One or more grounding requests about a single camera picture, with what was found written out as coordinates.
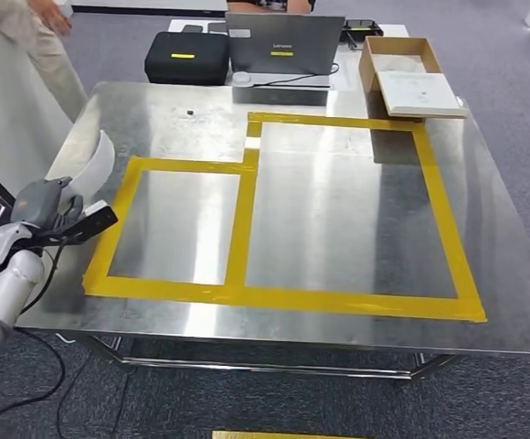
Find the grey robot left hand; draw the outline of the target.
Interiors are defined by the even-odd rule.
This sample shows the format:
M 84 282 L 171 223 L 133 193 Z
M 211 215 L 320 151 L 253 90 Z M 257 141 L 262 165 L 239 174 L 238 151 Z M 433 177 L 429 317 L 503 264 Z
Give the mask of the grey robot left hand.
M 22 222 L 39 230 L 58 232 L 77 222 L 84 198 L 67 187 L 72 177 L 39 179 L 22 189 L 15 199 L 11 222 Z

